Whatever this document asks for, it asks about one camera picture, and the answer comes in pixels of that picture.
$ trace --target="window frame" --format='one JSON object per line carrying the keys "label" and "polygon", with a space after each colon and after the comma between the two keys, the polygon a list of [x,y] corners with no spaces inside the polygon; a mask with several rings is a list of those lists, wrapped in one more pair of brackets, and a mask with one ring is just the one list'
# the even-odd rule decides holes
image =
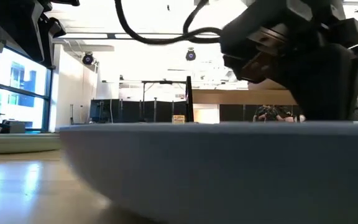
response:
{"label": "window frame", "polygon": [[[15,54],[18,54],[22,57],[25,57],[29,60],[32,60],[31,58],[29,58],[27,55],[24,55],[20,52],[18,52],[15,49],[12,49],[10,47],[5,46],[5,49],[11,50],[13,51]],[[26,96],[32,96],[34,98],[41,98],[44,101],[44,108],[43,108],[43,114],[42,114],[42,127],[38,128],[38,129],[29,129],[26,128],[26,131],[32,131],[32,132],[47,132],[49,130],[49,113],[50,113],[50,105],[51,105],[51,90],[52,90],[52,75],[53,75],[53,71],[52,69],[46,68],[47,74],[45,76],[45,94],[44,95],[40,95],[40,94],[36,94],[34,92],[31,91],[27,91],[27,90],[22,90],[20,88],[15,88],[15,87],[11,87],[11,86],[6,86],[6,85],[2,85],[0,84],[0,89],[2,90],[7,90],[10,91],[12,93],[18,93],[21,95],[26,95]]]}

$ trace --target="gray bowl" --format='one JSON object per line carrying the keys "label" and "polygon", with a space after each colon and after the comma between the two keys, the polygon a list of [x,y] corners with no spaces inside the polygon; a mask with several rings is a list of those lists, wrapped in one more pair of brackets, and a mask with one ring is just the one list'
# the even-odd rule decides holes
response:
{"label": "gray bowl", "polygon": [[107,124],[60,137],[83,180],[145,217],[358,223],[358,124]]}

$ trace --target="window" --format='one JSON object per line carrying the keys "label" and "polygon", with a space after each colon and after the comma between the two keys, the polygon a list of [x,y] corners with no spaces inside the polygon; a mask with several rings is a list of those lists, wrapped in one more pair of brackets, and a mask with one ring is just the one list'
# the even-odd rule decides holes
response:
{"label": "window", "polygon": [[44,117],[44,99],[0,89],[0,120],[25,122],[25,127],[41,129]]}
{"label": "window", "polygon": [[0,84],[45,95],[47,69],[11,50],[0,54]]}

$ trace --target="black cable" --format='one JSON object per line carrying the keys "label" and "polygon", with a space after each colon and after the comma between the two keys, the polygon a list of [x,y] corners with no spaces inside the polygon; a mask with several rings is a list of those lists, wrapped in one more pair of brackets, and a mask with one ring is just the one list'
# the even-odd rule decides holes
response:
{"label": "black cable", "polygon": [[118,20],[119,23],[121,24],[122,28],[124,29],[124,31],[130,36],[132,37],[134,40],[137,40],[139,42],[142,42],[144,44],[150,44],[150,45],[168,45],[168,44],[174,44],[176,42],[179,41],[183,41],[183,40],[189,40],[194,38],[196,35],[202,34],[202,33],[206,33],[206,32],[212,32],[214,34],[219,35],[221,33],[221,31],[217,28],[214,27],[205,27],[205,28],[200,28],[200,29],[196,29],[194,31],[191,31],[189,33],[183,34],[179,37],[176,38],[172,38],[172,39],[147,39],[144,38],[142,36],[140,36],[139,34],[137,34],[135,31],[133,31],[129,25],[128,22],[125,18],[124,15],[124,11],[122,9],[122,2],[121,0],[114,0],[114,2],[116,3],[116,11],[117,11],[117,15],[118,15]]}
{"label": "black cable", "polygon": [[[205,6],[207,5],[209,0],[200,0],[200,2],[197,4],[197,7],[191,14],[187,17],[184,25],[183,25],[183,33],[187,34],[189,33],[189,27],[190,24],[193,22],[194,18],[196,17],[197,13]],[[222,31],[221,29],[215,28],[219,33]],[[188,39],[188,41],[195,43],[195,44],[214,44],[219,43],[219,37],[215,38],[199,38],[199,37],[193,37],[191,39]]]}

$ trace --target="laboratory room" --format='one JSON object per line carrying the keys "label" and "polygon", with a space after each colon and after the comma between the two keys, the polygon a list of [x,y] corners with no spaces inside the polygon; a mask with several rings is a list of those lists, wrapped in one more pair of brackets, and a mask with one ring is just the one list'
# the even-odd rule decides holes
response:
{"label": "laboratory room", "polygon": [[5,223],[358,223],[358,1],[0,0]]}

